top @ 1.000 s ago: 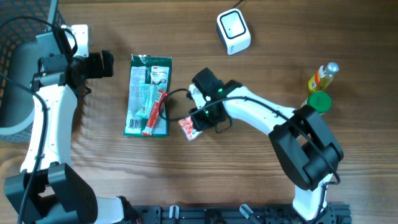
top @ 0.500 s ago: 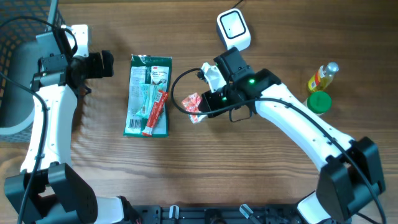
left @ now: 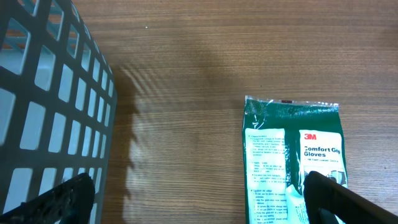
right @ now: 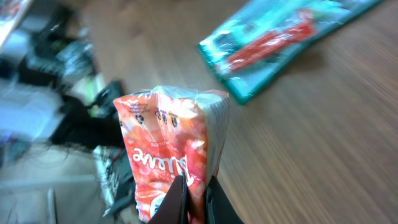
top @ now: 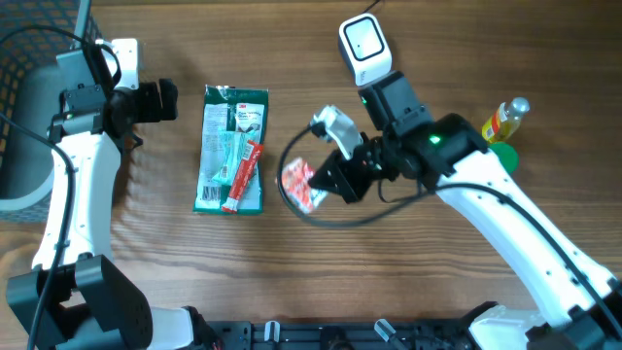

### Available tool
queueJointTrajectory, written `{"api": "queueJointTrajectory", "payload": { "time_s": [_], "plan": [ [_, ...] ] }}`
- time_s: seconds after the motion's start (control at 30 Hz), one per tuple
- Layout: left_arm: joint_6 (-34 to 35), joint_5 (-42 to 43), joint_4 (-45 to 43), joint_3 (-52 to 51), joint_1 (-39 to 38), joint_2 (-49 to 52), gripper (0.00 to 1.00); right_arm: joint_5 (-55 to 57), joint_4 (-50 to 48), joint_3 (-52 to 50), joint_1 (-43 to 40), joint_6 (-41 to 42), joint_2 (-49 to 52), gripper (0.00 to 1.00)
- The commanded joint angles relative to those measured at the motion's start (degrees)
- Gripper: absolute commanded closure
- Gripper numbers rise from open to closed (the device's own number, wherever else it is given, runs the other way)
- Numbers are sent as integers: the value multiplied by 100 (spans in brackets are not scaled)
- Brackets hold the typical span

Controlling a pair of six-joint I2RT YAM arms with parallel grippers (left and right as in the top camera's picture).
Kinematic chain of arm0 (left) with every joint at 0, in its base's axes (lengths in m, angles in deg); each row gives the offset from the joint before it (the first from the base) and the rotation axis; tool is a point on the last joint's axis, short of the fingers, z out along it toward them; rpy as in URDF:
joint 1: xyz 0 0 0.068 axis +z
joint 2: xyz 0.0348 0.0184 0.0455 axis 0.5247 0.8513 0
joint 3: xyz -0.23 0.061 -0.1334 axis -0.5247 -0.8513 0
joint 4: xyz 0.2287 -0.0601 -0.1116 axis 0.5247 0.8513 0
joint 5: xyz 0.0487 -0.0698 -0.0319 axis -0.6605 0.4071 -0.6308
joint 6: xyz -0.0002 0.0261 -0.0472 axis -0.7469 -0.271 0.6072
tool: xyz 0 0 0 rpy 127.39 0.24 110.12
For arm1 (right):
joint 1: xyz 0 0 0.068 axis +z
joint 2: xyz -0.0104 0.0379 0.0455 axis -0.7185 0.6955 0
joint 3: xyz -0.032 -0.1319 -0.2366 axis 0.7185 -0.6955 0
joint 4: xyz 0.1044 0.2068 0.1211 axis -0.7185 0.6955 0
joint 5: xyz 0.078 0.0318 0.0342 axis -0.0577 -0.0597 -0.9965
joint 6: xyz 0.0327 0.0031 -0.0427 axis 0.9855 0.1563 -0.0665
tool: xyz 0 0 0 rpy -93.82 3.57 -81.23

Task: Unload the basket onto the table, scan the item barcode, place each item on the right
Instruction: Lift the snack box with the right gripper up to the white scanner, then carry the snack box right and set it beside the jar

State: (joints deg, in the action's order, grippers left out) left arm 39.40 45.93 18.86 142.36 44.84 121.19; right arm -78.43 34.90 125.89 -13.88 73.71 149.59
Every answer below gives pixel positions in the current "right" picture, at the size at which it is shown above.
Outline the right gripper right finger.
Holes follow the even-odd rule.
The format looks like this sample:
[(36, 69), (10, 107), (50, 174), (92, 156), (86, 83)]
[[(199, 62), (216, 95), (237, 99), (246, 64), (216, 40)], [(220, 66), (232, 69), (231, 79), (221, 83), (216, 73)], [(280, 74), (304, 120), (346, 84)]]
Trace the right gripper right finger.
[(213, 175), (206, 188), (206, 224), (244, 224)]

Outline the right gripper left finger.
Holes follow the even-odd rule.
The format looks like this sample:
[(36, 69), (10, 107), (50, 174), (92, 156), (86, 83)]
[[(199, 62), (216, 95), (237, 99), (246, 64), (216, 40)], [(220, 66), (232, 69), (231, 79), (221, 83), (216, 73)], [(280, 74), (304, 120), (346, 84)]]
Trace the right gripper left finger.
[(187, 192), (185, 176), (176, 177), (148, 224), (188, 224)]

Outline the green white gloves packet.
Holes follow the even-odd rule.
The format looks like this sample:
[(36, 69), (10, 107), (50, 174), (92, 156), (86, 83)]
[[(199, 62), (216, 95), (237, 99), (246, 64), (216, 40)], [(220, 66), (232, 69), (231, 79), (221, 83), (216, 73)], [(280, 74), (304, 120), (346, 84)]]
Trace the green white gloves packet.
[(198, 43), (198, 49), (213, 75), (221, 81), (237, 102), (245, 104), (258, 95), (260, 91), (265, 89), (277, 74), (282, 71), (298, 54), (303, 52), (317, 40), (339, 29), (351, 20), (361, 16), (379, 3), (379, 0), (336, 1), (340, 1), (343, 4), (343, 11), (339, 14), (329, 16), (322, 21), (316, 21), (314, 19), (316, 33), (314, 33), (310, 38), (290, 44), (288, 47), (285, 47), (271, 56), (260, 59), (257, 62), (235, 72), (226, 73), (224, 70), (225, 60), (244, 46), (238, 48), (238, 50), (218, 61), (213, 60), (213, 57), (209, 54), (206, 48), (200, 45), (201, 41)]

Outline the red sachet stick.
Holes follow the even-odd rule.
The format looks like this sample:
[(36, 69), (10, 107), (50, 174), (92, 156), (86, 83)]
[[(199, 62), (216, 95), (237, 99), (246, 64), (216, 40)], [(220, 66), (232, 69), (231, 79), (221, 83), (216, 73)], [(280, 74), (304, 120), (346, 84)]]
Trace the red sachet stick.
[(225, 60), (226, 73), (235, 72), (260, 59), (301, 42), (316, 33), (313, 12), (310, 9), (297, 10), (297, 20), (282, 31), (267, 31), (260, 38), (245, 45)]

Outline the mint green wipes packet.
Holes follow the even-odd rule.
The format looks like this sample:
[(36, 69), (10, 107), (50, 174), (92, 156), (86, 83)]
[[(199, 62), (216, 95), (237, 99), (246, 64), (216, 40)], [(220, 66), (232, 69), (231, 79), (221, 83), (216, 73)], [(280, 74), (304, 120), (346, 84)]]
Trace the mint green wipes packet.
[(268, 31), (282, 31), (298, 23), (302, 9), (308, 9), (316, 21), (322, 21), (341, 13), (343, 4), (325, 0), (249, 1), (200, 45), (213, 60), (221, 60)]

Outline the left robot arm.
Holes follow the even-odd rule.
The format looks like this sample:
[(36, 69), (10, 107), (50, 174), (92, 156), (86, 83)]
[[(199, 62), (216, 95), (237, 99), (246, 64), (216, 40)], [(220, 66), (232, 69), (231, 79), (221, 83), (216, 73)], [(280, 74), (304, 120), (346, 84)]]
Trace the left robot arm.
[(101, 90), (89, 105), (67, 91), (84, 77), (96, 75), (94, 59), (83, 41), (66, 36), (67, 21), (86, 1), (34, 1), (16, 26), (28, 30), (27, 54), (18, 63), (19, 81), (34, 86), (49, 86), (63, 100), (59, 112), (64, 115), (60, 124), (44, 139), (55, 145), (77, 144), (93, 150), (104, 146), (114, 154), (111, 163), (121, 167), (127, 175), (121, 179), (116, 196), (106, 216), (118, 216), (135, 204), (135, 183), (127, 169), (116, 108), (112, 101), (121, 96), (120, 81), (112, 81)]

